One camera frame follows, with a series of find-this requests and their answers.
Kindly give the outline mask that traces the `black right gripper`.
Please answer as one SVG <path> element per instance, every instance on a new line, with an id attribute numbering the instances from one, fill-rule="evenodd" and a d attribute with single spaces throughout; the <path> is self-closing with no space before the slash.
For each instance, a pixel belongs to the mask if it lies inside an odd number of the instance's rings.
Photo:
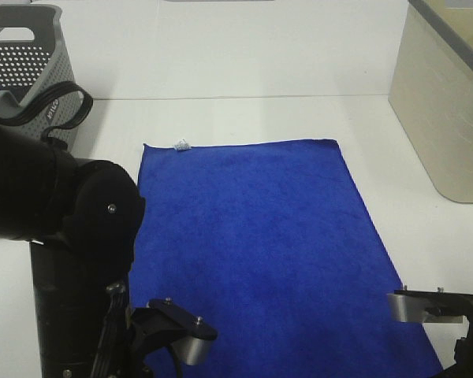
<path id="1" fill-rule="evenodd" d="M 426 294 L 435 305 L 446 307 L 464 315 L 468 322 L 468 332 L 458 339 L 454 348 L 455 364 L 435 374 L 434 377 L 473 377 L 473 295 L 435 292 Z"/>

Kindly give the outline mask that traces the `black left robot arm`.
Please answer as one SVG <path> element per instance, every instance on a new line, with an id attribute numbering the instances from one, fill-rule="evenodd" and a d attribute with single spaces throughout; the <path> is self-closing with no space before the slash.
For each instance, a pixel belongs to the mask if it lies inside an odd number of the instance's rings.
<path id="1" fill-rule="evenodd" d="M 0 118 L 0 239 L 29 245 L 45 377 L 151 377 L 183 330 L 132 309 L 128 274 L 145 201 L 110 161 L 78 159 Z"/>

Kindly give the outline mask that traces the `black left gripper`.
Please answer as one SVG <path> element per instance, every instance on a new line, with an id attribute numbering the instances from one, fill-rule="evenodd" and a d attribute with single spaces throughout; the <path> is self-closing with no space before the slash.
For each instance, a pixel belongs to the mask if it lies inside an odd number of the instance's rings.
<path id="1" fill-rule="evenodd" d="M 181 307 L 165 298 L 130 310 L 124 283 L 112 283 L 98 293 L 103 299 L 101 328 L 90 376 L 154 377 L 145 359 L 165 349 L 175 377 L 180 377 L 181 359 L 173 344 L 181 340 Z"/>

